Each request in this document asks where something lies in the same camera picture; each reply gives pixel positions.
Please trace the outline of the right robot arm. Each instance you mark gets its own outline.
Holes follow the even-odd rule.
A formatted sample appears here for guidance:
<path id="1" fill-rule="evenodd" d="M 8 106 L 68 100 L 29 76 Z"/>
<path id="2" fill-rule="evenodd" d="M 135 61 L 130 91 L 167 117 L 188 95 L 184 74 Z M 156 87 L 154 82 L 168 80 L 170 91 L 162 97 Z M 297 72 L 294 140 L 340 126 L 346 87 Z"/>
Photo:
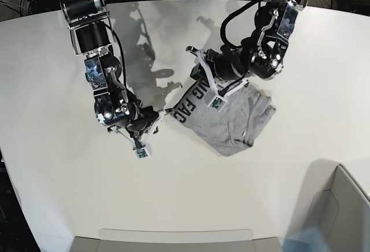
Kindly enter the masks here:
<path id="1" fill-rule="evenodd" d="M 85 77 L 95 100 L 97 120 L 108 131 L 126 129 L 134 140 L 156 133 L 159 112 L 143 107 L 127 88 L 124 58 L 114 56 L 112 29 L 105 0 L 60 0 L 76 55 L 85 55 Z"/>

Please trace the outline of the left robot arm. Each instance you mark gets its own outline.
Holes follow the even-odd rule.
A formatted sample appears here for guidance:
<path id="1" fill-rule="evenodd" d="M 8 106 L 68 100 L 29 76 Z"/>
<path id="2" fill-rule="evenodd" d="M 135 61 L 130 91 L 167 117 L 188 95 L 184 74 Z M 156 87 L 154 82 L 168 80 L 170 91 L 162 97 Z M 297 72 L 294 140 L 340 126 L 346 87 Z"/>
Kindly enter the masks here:
<path id="1" fill-rule="evenodd" d="M 203 52 L 211 77 L 223 82 L 253 75 L 264 80 L 273 78 L 283 67 L 298 13 L 307 3 L 308 0 L 253 0 L 231 13 L 220 27 L 221 52 Z M 239 45 L 232 44 L 226 36 L 227 25 L 254 5 L 258 5 L 254 31 Z"/>

